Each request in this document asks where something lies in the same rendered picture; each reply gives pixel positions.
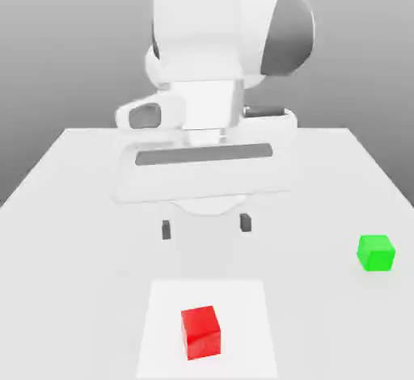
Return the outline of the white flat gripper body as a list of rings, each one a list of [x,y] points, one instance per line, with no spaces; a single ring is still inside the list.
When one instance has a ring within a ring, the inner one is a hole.
[[[135,142],[117,160],[112,197],[120,204],[174,202],[209,215],[232,209],[242,196],[291,188],[287,152],[268,141],[214,146]]]

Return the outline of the small red cube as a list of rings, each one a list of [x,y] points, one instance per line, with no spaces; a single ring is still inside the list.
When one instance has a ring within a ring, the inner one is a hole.
[[[181,332],[189,361],[221,353],[222,332],[213,306],[182,310]]]

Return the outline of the small green cube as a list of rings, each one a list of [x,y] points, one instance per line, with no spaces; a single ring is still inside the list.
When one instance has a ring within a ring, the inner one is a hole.
[[[367,272],[389,272],[395,247],[385,234],[363,234],[359,238],[357,258]]]

